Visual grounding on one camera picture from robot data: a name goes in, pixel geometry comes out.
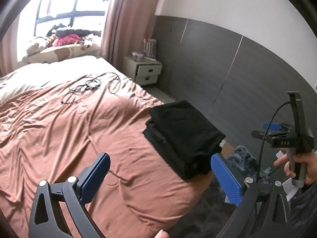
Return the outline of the person's right forearm sleeve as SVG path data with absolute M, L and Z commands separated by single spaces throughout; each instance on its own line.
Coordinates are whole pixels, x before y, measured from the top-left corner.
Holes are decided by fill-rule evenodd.
M 316 182 L 304 185 L 302 193 L 290 200 L 291 237 L 316 238 Z

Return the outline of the person's left hand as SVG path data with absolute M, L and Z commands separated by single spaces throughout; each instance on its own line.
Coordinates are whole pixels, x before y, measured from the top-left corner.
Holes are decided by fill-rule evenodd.
M 160 230 L 160 231 L 155 235 L 154 238 L 169 238 L 169 237 L 170 237 L 170 236 L 169 236 L 169 234 L 168 234 L 166 231 Z

